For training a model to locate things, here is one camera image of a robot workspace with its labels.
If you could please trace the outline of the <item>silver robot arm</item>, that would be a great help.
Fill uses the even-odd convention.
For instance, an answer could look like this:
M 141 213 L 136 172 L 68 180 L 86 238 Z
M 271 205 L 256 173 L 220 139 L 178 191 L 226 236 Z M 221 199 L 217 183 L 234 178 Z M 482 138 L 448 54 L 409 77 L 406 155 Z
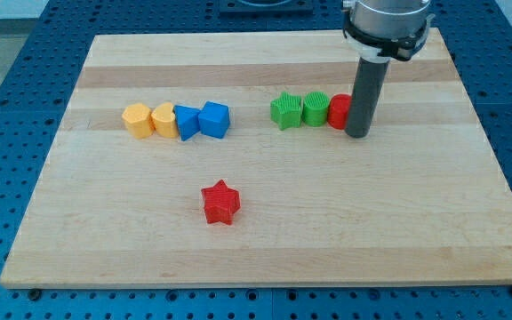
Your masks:
M 408 61 L 425 45 L 430 0 L 343 0 L 343 35 L 371 63 Z

